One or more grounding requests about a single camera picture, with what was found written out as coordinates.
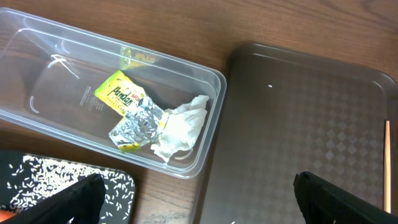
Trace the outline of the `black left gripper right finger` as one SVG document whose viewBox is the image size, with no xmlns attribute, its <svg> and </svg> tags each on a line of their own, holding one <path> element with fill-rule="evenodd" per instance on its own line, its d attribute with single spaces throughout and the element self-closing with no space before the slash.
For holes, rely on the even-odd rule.
<svg viewBox="0 0 398 224">
<path fill-rule="evenodd" d="M 397 224 L 397 217 L 311 172 L 294 179 L 294 194 L 306 224 Z"/>
</svg>

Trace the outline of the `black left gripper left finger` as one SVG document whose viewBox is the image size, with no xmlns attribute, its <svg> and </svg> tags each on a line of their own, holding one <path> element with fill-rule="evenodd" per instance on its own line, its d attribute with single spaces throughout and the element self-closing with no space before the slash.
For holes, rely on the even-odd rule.
<svg viewBox="0 0 398 224">
<path fill-rule="evenodd" d="M 11 217 L 5 224 L 98 224 L 106 189 L 99 174 L 74 183 L 37 205 Z"/>
</svg>

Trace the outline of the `foil wrapper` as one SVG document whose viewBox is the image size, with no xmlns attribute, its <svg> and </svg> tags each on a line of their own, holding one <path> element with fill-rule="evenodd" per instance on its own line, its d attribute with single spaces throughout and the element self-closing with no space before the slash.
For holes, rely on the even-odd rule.
<svg viewBox="0 0 398 224">
<path fill-rule="evenodd" d="M 95 96 L 122 116 L 109 132 L 110 139 L 122 152 L 135 151 L 155 142 L 169 118 L 169 113 L 157 106 L 143 87 L 121 70 L 101 84 Z"/>
</svg>

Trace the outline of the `white tissue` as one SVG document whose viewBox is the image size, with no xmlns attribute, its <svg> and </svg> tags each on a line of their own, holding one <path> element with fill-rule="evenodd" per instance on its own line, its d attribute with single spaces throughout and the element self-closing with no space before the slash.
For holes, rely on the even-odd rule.
<svg viewBox="0 0 398 224">
<path fill-rule="evenodd" d="M 206 95 L 198 95 L 190 103 L 165 110 L 169 118 L 155 143 L 150 146 L 155 155 L 168 163 L 178 151 L 190 151 L 194 147 L 205 123 L 209 99 Z"/>
</svg>

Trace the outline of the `orange carrot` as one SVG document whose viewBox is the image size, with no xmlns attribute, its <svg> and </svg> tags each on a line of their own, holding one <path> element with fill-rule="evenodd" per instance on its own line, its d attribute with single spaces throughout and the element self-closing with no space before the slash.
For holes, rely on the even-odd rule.
<svg viewBox="0 0 398 224">
<path fill-rule="evenodd" d="M 6 210 L 0 210 L 0 222 L 8 220 L 8 219 L 12 218 L 15 215 L 16 214 L 13 213 L 13 212 L 6 211 Z"/>
</svg>

